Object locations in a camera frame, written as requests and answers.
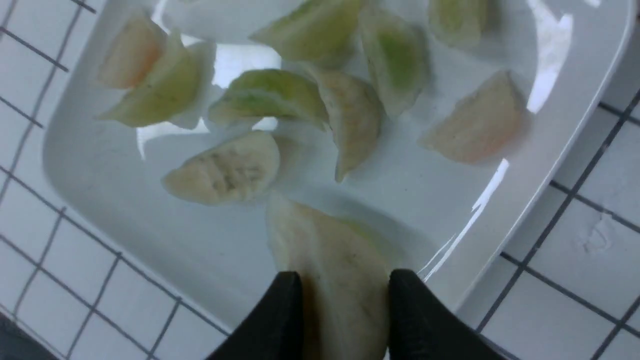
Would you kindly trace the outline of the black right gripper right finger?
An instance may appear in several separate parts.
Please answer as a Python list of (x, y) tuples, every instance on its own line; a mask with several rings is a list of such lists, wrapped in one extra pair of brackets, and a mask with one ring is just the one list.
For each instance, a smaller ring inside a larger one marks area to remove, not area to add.
[(388, 283), (391, 360), (503, 360), (480, 335), (439, 301), (410, 269)]

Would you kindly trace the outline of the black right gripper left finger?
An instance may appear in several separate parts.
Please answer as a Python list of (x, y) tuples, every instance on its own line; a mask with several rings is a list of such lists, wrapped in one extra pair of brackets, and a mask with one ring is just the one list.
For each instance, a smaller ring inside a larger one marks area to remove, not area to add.
[(208, 360), (301, 360), (303, 304), (298, 273), (278, 272), (257, 305)]

